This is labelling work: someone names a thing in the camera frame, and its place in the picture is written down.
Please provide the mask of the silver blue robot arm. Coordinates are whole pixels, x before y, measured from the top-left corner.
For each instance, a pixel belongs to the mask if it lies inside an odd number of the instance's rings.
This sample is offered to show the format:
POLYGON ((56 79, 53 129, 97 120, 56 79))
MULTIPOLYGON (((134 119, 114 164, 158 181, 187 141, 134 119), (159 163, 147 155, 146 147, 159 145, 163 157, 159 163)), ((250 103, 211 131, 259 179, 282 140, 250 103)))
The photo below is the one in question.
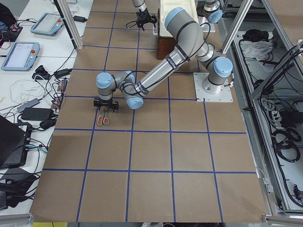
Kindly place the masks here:
POLYGON ((118 110, 119 104, 113 101, 113 92, 119 89, 128 107, 138 109, 143 105, 145 96, 193 58, 196 58, 209 72, 208 77, 203 81, 205 92, 215 95, 216 89, 224 86, 232 73, 232 61, 220 56, 214 47, 204 40, 201 26, 185 9, 181 7, 172 9, 165 18, 165 28, 177 41, 173 51, 137 83, 131 71, 123 71, 116 75, 107 72, 98 74, 96 79, 98 97, 94 99, 95 107, 118 110))
POLYGON ((132 0, 133 6, 136 10, 136 24, 139 28, 143 29, 144 24, 152 23, 155 27, 157 18, 155 15, 151 15, 147 9, 145 0, 132 0))

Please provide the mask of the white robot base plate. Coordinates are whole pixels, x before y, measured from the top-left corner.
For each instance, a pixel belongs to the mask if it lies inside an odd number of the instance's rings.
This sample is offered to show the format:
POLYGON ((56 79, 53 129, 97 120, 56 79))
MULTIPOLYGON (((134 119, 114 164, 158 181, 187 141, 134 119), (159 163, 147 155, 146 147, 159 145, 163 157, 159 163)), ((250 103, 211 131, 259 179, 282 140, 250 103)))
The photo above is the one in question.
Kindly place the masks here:
POLYGON ((233 97, 228 79, 222 85, 213 85, 208 80, 209 73, 194 72, 197 102, 232 103, 233 97))

